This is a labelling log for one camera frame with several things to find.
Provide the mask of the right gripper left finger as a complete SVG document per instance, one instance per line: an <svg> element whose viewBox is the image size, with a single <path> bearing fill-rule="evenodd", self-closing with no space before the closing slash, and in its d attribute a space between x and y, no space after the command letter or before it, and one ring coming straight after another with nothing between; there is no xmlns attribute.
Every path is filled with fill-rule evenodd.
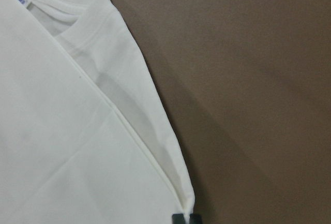
<svg viewBox="0 0 331 224"><path fill-rule="evenodd" d="M186 224L184 214L173 214L172 224Z"/></svg>

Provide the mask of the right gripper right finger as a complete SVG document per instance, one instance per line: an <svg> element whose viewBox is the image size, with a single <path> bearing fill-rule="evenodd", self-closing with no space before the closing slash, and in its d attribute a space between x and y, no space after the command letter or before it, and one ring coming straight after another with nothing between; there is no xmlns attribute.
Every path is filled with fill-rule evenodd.
<svg viewBox="0 0 331 224"><path fill-rule="evenodd" d="M189 224L202 224L202 217L200 214L190 214Z"/></svg>

